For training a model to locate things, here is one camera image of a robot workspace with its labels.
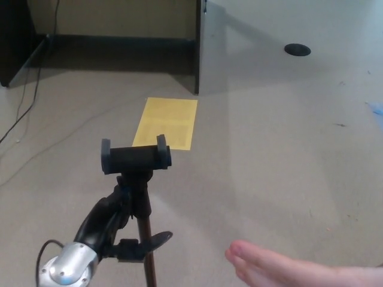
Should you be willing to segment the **person bare hand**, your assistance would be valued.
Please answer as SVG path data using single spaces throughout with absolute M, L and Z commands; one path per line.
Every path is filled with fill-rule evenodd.
M 382 286 L 382 267 L 329 267 L 235 240 L 225 251 L 248 286 Z

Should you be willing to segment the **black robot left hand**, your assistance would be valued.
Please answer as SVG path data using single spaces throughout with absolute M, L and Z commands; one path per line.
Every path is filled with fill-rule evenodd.
M 99 260 L 116 258 L 120 262 L 143 262 L 173 236 L 170 231 L 150 234 L 150 200 L 146 188 L 115 186 L 114 191 L 101 198 L 81 224 L 74 241 L 93 249 Z M 114 243 L 118 230 L 129 218 L 136 218 L 140 239 L 122 239 Z

